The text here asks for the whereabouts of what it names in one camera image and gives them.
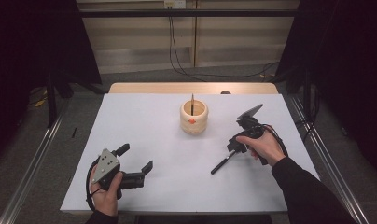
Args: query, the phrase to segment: human hand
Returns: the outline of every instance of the human hand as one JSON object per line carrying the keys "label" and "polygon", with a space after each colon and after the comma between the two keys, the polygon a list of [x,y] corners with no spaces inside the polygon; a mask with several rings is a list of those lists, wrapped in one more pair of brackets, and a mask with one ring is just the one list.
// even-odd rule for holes
{"label": "human hand", "polygon": [[[97,166],[92,168],[90,180],[92,180],[93,176],[95,175],[96,167]],[[92,195],[96,210],[111,217],[115,217],[117,215],[117,190],[119,189],[122,176],[122,172],[116,173],[108,191],[100,189],[101,185],[99,183],[90,184],[91,192],[93,193],[96,191]]]}
{"label": "human hand", "polygon": [[250,146],[251,149],[254,149],[251,150],[251,152],[255,160],[257,160],[258,155],[260,155],[267,160],[270,166],[274,166],[285,157],[278,142],[268,130],[265,130],[264,134],[258,139],[246,136],[237,136],[235,139],[239,143],[246,144]]}

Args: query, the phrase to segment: table surface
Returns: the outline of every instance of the table surface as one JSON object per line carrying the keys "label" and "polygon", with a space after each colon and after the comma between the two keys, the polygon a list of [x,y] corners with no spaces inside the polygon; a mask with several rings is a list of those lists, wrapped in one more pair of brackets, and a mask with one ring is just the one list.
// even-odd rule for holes
{"label": "table surface", "polygon": [[[102,148],[114,150],[125,143],[130,143],[131,149],[119,158],[122,170],[137,172],[150,160],[154,161],[154,168],[147,175],[142,189],[123,191],[120,212],[262,214],[286,211],[283,193],[272,177],[271,167],[253,161],[249,153],[237,154],[215,175],[210,174],[229,154],[228,140],[241,131],[236,118],[260,103],[264,106],[255,117],[262,123],[272,124],[284,139],[289,156],[317,176],[282,95],[256,94],[276,93],[273,84],[142,84],[115,84],[110,90],[113,94],[105,96],[62,211],[73,214],[90,212],[81,194],[88,167]],[[118,94],[138,90],[144,90],[146,94]],[[148,94],[170,90],[178,90],[181,94]],[[199,93],[203,91],[237,94]],[[178,116],[174,116],[181,103],[193,92],[210,109],[208,127],[200,135],[184,133],[178,126]]]}
{"label": "table surface", "polygon": [[109,93],[209,93],[220,94],[277,94],[272,83],[247,82],[150,82],[115,83]]}

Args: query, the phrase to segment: wooden cup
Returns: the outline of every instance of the wooden cup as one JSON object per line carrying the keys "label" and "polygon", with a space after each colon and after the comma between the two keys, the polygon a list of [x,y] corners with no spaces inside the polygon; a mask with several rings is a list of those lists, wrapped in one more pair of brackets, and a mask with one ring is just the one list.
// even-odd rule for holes
{"label": "wooden cup", "polygon": [[193,115],[191,115],[191,101],[180,107],[180,127],[186,133],[199,134],[206,129],[208,121],[208,106],[199,100],[194,100]]}

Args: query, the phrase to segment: black sleeve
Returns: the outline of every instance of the black sleeve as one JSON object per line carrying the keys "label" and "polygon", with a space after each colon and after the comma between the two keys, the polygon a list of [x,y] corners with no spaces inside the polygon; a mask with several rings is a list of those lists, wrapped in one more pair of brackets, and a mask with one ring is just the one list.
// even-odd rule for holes
{"label": "black sleeve", "polygon": [[119,217],[110,217],[95,210],[86,224],[117,224],[118,221]]}
{"label": "black sleeve", "polygon": [[336,196],[290,158],[277,162],[272,174],[284,192],[291,223],[355,223]]}

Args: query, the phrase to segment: cable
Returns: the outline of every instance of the cable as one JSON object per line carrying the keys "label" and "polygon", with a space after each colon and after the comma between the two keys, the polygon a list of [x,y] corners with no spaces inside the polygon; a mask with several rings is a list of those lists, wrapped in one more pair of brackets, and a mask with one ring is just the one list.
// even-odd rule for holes
{"label": "cable", "polygon": [[286,78],[293,72],[295,72],[296,70],[300,69],[301,66],[300,65],[296,65],[296,66],[291,66],[289,69],[287,69],[286,71],[284,71],[283,73],[271,78],[270,80],[268,80],[268,82],[271,82],[271,83],[278,83],[278,82],[282,82],[282,81],[285,81]]}
{"label": "cable", "polygon": [[267,130],[268,132],[270,132],[272,134],[272,136],[275,138],[275,140],[278,142],[279,146],[281,147],[282,152],[285,154],[285,156],[288,157],[286,146],[285,146],[282,138],[279,137],[276,130],[271,125],[268,125],[268,124],[261,124],[261,126],[262,126],[262,128],[264,128],[265,130]]}
{"label": "cable", "polygon": [[[201,74],[201,73],[194,73],[194,74],[189,74],[186,72],[185,69],[183,69],[183,67],[181,66],[180,64],[180,61],[179,61],[179,57],[177,56],[177,51],[176,51],[176,43],[175,43],[175,28],[174,28],[174,19],[172,17],[169,17],[169,29],[170,29],[170,45],[169,45],[169,60],[170,60],[170,63],[171,63],[171,66],[173,67],[173,69],[181,74],[181,75],[184,75],[184,76],[188,76],[188,77],[191,77],[191,78],[194,78],[194,79],[197,79],[197,80],[200,80],[202,82],[206,82],[206,80],[203,80],[201,78],[198,78],[198,77],[237,77],[237,78],[243,78],[243,77],[254,77],[254,76],[258,76],[258,75],[261,75],[261,74],[265,74],[265,72],[267,70],[269,70],[270,68],[272,68],[273,65],[275,64],[278,64],[279,62],[273,62],[273,63],[266,63],[264,64],[263,66],[263,69],[255,74],[249,74],[249,75],[243,75],[243,76],[223,76],[223,75],[215,75],[215,74]],[[176,57],[176,60],[177,60],[177,64],[179,65],[179,70],[177,70],[172,62],[172,45],[174,44],[174,51],[175,51],[175,57]]]}
{"label": "cable", "polygon": [[[200,79],[200,78],[197,78],[197,77],[193,77],[191,75],[189,75],[184,69],[183,67],[180,65],[180,61],[179,61],[179,58],[177,57],[177,51],[176,51],[176,43],[175,43],[175,31],[174,31],[174,20],[172,19],[172,17],[169,17],[169,61],[171,63],[171,66],[173,67],[173,69],[178,73],[178,74],[181,74],[181,75],[184,75],[184,76],[187,76],[187,77],[191,77],[193,79],[197,79],[197,80],[200,80],[202,82],[205,82],[205,80],[203,79]],[[175,67],[174,67],[174,63],[172,62],[172,43],[174,43],[174,49],[175,49],[175,57],[176,57],[176,60],[177,60],[177,64],[179,65],[180,69],[182,70],[181,71],[178,71]]]}
{"label": "cable", "polygon": [[93,167],[95,167],[95,165],[98,164],[98,161],[99,161],[99,158],[96,159],[91,164],[90,169],[87,172],[87,179],[86,179],[86,192],[87,192],[87,199],[86,199],[86,201],[87,201],[87,204],[89,205],[89,208],[92,211],[95,211],[95,205],[92,202],[92,194],[94,194],[95,192],[91,193],[91,191],[90,191],[90,176],[91,176],[91,172],[92,172]]}
{"label": "cable", "polygon": [[263,71],[264,71],[264,73],[263,73],[263,79],[261,80],[261,82],[265,81],[265,65],[263,66]]}
{"label": "cable", "polygon": [[310,115],[312,123],[310,125],[310,128],[307,130],[307,133],[302,138],[302,142],[305,142],[308,134],[314,129],[314,123],[316,122],[316,118],[317,118],[317,114],[319,113],[319,109],[320,109],[320,96],[319,96],[318,89],[315,88],[315,92],[314,92],[314,105],[313,105],[313,108],[311,110],[311,115]]}

